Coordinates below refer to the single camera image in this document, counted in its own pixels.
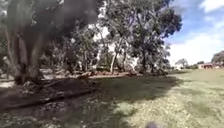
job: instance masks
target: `building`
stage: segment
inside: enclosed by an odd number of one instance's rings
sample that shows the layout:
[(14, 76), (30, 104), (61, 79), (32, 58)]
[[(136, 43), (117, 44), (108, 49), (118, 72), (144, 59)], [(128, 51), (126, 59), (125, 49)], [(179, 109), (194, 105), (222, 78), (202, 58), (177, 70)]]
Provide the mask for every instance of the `building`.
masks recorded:
[(222, 66), (220, 64), (216, 63), (205, 63), (205, 64), (199, 64), (198, 69), (211, 69), (211, 68), (221, 68)]

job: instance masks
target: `green lawn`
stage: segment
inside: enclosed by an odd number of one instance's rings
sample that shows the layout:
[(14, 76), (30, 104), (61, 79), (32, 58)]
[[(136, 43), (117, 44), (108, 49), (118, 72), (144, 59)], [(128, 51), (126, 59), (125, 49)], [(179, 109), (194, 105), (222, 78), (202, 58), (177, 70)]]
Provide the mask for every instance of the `green lawn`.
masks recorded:
[[(59, 124), (62, 128), (144, 128), (149, 121), (165, 128), (224, 128), (224, 69), (99, 81), (102, 92), (61, 102), (59, 108), (45, 110), (42, 116), (39, 108), (29, 114), (19, 110), (10, 116), (30, 120), (29, 128), (47, 128), (43, 124)], [(19, 128), (18, 124), (5, 126)]]

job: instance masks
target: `tree trunk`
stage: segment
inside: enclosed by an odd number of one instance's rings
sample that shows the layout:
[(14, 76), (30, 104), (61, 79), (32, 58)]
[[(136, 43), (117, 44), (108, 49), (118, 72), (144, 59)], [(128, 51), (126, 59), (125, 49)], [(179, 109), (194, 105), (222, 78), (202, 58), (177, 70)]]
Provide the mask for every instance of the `tree trunk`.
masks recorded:
[(116, 52), (110, 64), (110, 72), (112, 75), (114, 74), (114, 63), (115, 63), (115, 60), (117, 59), (117, 55), (118, 53)]
[(142, 52), (142, 56), (143, 56), (143, 60), (142, 60), (142, 69), (141, 69), (141, 73), (145, 73), (146, 70), (147, 70), (147, 67), (146, 67), (146, 58), (145, 58), (145, 51), (143, 50)]
[(125, 51), (124, 52), (124, 58), (122, 60), (122, 71), (125, 72), (125, 61), (126, 61), (126, 58), (127, 58), (127, 52)]

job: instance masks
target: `cloud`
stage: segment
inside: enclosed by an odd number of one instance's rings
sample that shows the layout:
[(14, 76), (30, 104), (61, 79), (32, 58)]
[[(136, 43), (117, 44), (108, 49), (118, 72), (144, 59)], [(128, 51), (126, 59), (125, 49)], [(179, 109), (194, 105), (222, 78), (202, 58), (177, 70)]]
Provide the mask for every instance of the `cloud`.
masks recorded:
[(207, 18), (207, 21), (211, 19), (211, 28), (204, 26), (201, 31), (188, 33), (186, 38), (182, 39), (183, 43), (171, 45), (169, 60), (172, 65), (182, 58), (187, 59), (189, 64), (198, 61), (210, 62), (215, 53), (224, 49), (224, 17), (220, 21), (215, 17)]
[(224, 7), (224, 0), (204, 0), (199, 8), (203, 9), (205, 13), (216, 11)]
[(187, 59), (189, 64), (195, 64), (198, 61), (210, 62), (213, 55), (223, 48), (224, 44), (220, 35), (196, 34), (183, 44), (171, 45), (169, 60), (172, 65), (181, 58)]

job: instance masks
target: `white cloud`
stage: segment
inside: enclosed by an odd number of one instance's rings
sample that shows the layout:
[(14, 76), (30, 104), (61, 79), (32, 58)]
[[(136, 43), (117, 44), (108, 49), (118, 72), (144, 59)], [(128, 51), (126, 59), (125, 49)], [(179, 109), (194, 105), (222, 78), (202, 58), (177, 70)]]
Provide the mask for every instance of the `white cloud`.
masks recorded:
[(224, 0), (204, 0), (199, 8), (202, 8), (205, 13), (209, 13), (224, 7)]
[(172, 65), (181, 58), (187, 59), (189, 64), (195, 64), (198, 61), (210, 62), (213, 55), (223, 49), (224, 44), (220, 35), (196, 34), (183, 44), (171, 45), (169, 60)]

